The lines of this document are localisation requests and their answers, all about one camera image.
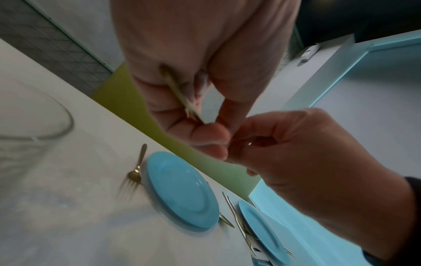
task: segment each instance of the table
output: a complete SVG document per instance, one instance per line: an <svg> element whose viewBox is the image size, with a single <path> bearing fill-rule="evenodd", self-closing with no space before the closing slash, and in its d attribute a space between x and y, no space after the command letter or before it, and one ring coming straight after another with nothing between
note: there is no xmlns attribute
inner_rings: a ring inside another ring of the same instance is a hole
<svg viewBox="0 0 421 266"><path fill-rule="evenodd" d="M0 40L0 73L48 93L75 119L74 131L55 145L22 179L0 187L0 265L242 265L250 251L236 229L217 224L207 232L179 226L144 187L129 202L115 196L135 165L167 151L69 84ZM1 86L7 86L2 80ZM234 223L222 195L239 197L201 173L221 212ZM262 216L297 259L316 265L291 233Z"/></svg>

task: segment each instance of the clear glass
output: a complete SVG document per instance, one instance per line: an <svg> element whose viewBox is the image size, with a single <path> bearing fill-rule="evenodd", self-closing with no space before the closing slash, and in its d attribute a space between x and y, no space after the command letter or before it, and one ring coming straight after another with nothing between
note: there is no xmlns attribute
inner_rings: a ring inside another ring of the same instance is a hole
<svg viewBox="0 0 421 266"><path fill-rule="evenodd" d="M74 127L70 112L40 90L0 77L0 178L22 176Z"/></svg>

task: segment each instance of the plate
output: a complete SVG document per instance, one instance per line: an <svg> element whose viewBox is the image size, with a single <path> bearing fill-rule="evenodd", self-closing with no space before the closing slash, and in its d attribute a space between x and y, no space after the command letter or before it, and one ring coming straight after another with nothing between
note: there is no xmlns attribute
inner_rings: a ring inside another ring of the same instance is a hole
<svg viewBox="0 0 421 266"><path fill-rule="evenodd" d="M147 162L152 189L163 205L183 222L210 229L219 220L215 194L196 169L180 157L153 153Z"/></svg>
<svg viewBox="0 0 421 266"><path fill-rule="evenodd" d="M240 211L250 229L261 241L262 245L282 264L289 264L289 257L279 238L267 222L250 204L244 200L238 202Z"/></svg>

